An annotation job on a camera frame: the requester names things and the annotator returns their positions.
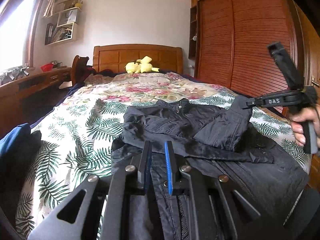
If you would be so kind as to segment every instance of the jacket sleeve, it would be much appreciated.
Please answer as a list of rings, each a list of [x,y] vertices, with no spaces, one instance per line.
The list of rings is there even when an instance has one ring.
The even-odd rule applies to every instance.
[[[236,151],[236,146],[247,130],[252,114],[252,108],[240,108],[239,103],[242,100],[246,98],[237,96],[229,110],[205,125],[195,134],[194,139],[222,150]]]

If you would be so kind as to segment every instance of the silver bolt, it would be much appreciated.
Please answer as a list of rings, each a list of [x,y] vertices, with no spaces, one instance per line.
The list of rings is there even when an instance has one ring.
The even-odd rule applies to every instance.
[[[136,169],[135,166],[133,166],[133,165],[128,165],[128,166],[126,166],[125,171],[131,172],[131,171],[135,171],[135,169]]]
[[[222,174],[218,177],[220,182],[228,182],[229,181],[229,177],[226,174]]]
[[[191,166],[189,166],[189,165],[183,165],[183,166],[181,166],[181,168],[180,168],[182,171],[184,171],[184,172],[189,172],[189,171],[191,171]]]
[[[98,179],[97,175],[90,175],[89,178],[88,178],[88,181],[89,182],[95,182],[97,179]]]

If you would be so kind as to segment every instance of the stuffed animal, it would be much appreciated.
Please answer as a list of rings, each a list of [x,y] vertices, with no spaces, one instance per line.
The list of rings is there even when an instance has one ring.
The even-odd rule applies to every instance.
[[[136,62],[129,62],[125,66],[127,73],[145,73],[145,72],[159,72],[158,68],[153,67],[150,62],[152,58],[145,56],[143,59],[137,59]]]

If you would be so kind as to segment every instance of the black jacket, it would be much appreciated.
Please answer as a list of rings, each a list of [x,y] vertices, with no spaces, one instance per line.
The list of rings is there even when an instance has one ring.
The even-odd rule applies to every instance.
[[[187,99],[175,103],[159,100],[153,106],[128,108],[123,132],[113,142],[113,169],[127,165],[133,155],[141,153],[144,142],[150,140],[155,192],[154,198],[131,198],[130,239],[162,239],[157,238],[159,233],[155,233],[156,238],[153,236],[155,230],[160,230],[152,222],[152,199],[159,207],[164,239],[188,239],[186,199],[169,195],[163,184],[167,140],[172,141],[176,154],[186,157],[202,174],[227,174],[270,215],[285,220],[308,175],[282,147],[249,123],[251,110],[239,108],[243,99],[236,97],[228,110],[190,104]]]

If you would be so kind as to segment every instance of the green leaf pattern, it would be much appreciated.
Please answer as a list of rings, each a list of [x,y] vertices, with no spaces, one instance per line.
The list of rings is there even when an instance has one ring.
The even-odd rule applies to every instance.
[[[232,92],[223,91],[190,102],[228,109],[234,98]],[[33,129],[41,131],[43,141],[27,175],[17,208],[16,230],[24,237],[88,174],[107,176],[111,173],[111,144],[122,131],[127,107],[155,103],[103,100],[98,95],[96,100],[81,98],[78,101],[73,106],[62,104],[56,107]],[[256,107],[250,122],[260,133],[280,144],[309,172],[310,157],[294,143],[287,123]]]

